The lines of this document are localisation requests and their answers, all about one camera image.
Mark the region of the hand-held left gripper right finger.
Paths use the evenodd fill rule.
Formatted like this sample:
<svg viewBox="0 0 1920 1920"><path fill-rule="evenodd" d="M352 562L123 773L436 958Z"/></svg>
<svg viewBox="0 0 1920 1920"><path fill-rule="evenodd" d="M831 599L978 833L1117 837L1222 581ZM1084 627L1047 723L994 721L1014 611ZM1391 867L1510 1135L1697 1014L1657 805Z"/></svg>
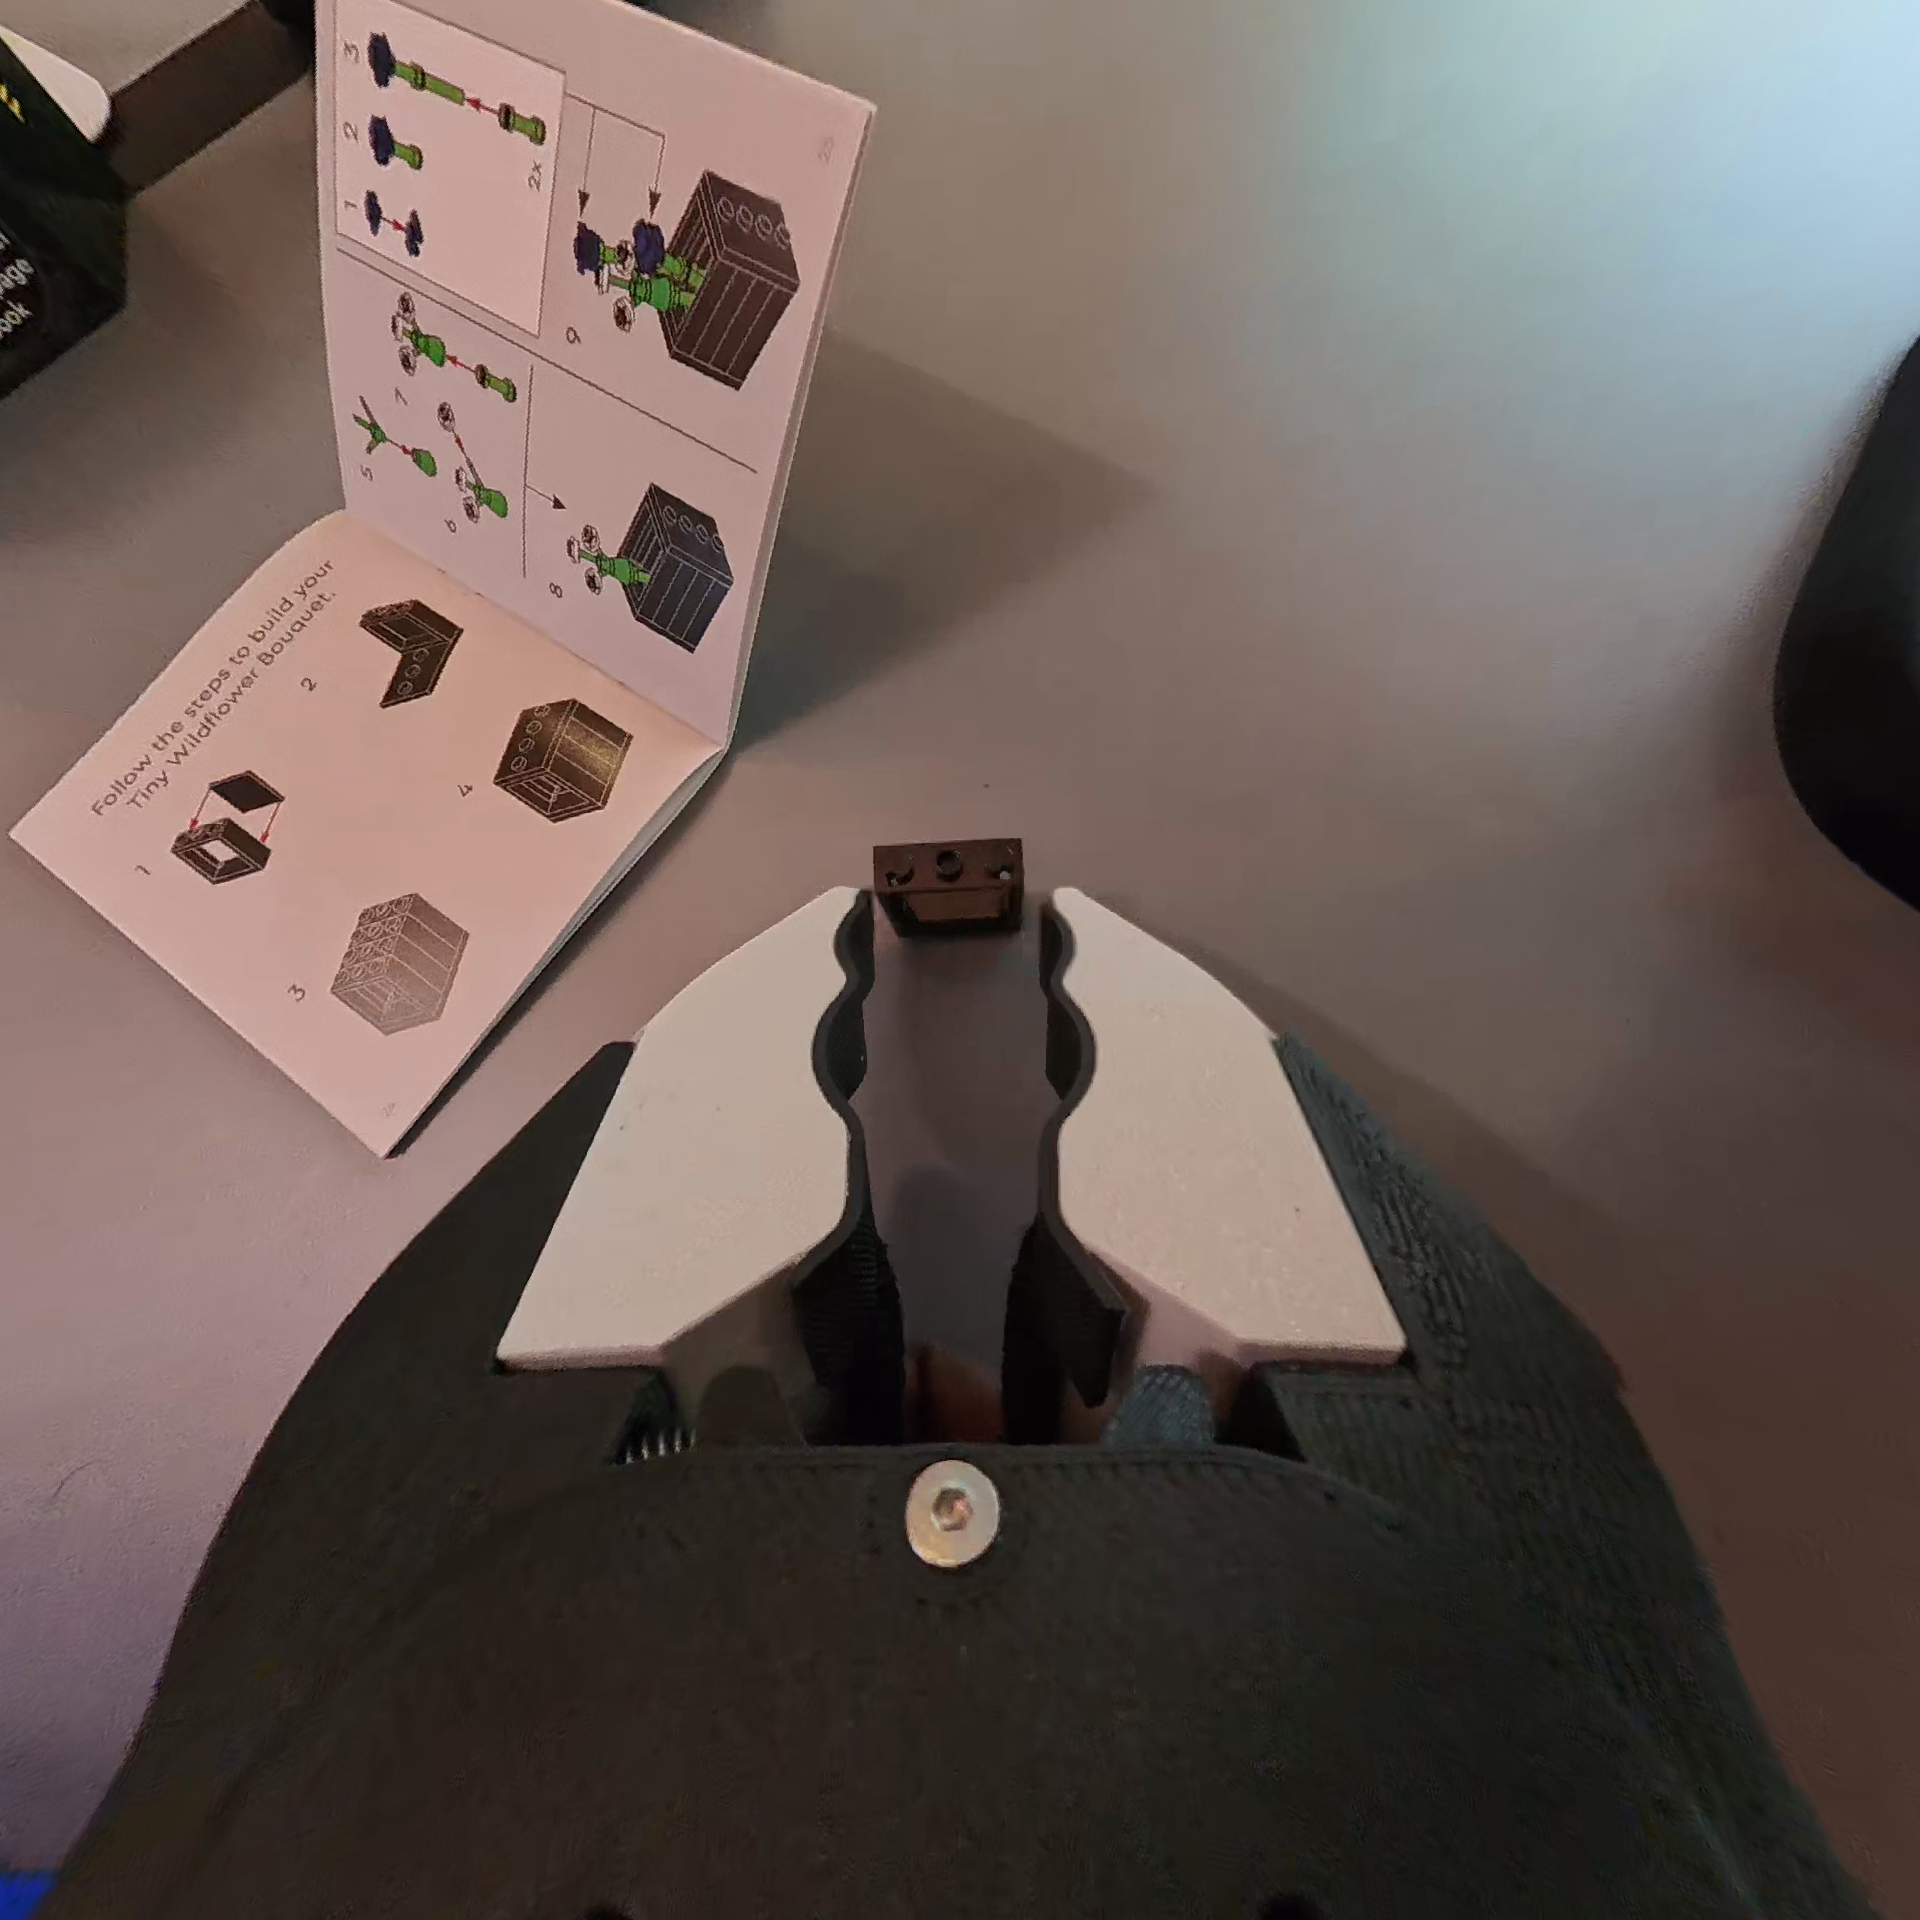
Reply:
<svg viewBox="0 0 1920 1920"><path fill-rule="evenodd" d="M1281 1038L1088 892L1042 910L1035 1211L1005 1293L1005 1410L1115 1410L1179 1374L1224 1411L1259 1365L1410 1356Z"/></svg>

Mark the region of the grey desk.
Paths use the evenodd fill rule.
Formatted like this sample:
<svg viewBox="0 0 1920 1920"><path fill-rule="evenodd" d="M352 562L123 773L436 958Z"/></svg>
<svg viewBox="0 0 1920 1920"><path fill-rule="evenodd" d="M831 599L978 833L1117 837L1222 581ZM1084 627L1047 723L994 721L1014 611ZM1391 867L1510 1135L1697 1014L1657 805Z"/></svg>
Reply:
<svg viewBox="0 0 1920 1920"><path fill-rule="evenodd" d="M1916 4L659 4L876 104L727 761L381 1161L3 843L3 1865L386 1264L869 846L1024 837L1595 1331L1916 1916L1916 914L1777 638L1916 338Z"/></svg>

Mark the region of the black glossy cardboard box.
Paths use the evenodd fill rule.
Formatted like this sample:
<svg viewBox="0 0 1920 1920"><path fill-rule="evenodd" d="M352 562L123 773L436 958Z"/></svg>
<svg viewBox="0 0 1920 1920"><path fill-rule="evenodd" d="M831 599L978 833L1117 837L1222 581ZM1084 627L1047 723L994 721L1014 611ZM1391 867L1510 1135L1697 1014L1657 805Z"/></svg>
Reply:
<svg viewBox="0 0 1920 1920"><path fill-rule="evenodd" d="M11 45L1 50L1 394L127 296L127 189Z"/></svg>

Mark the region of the black mesh cushion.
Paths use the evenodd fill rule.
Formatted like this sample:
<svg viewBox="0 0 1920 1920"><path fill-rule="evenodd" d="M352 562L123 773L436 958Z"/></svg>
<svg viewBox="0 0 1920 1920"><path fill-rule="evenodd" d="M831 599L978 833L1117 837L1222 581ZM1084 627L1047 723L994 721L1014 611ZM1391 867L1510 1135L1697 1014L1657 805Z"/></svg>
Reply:
<svg viewBox="0 0 1920 1920"><path fill-rule="evenodd" d="M1780 642L1772 723L1812 826L1917 903L1917 346L1889 374Z"/></svg>

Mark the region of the white instruction booklet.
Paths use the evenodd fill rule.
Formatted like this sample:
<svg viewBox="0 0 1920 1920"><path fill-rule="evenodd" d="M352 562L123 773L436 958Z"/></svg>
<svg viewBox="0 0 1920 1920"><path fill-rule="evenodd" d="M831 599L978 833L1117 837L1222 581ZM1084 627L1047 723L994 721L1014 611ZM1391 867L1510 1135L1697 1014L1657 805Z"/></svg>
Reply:
<svg viewBox="0 0 1920 1920"><path fill-rule="evenodd" d="M343 506L11 839L378 1154L732 743L873 107L636 4L318 4Z"/></svg>

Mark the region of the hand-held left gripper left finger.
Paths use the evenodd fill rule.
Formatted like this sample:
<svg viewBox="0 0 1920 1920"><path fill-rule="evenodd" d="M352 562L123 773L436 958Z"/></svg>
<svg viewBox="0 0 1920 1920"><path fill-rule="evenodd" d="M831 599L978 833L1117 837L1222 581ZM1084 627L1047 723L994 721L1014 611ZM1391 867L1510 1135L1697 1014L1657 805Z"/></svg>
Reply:
<svg viewBox="0 0 1920 1920"><path fill-rule="evenodd" d="M769 1374L796 1411L894 1411L898 1284L852 1094L873 896L822 892L637 1031L495 1344L510 1371L658 1370L690 1410Z"/></svg>

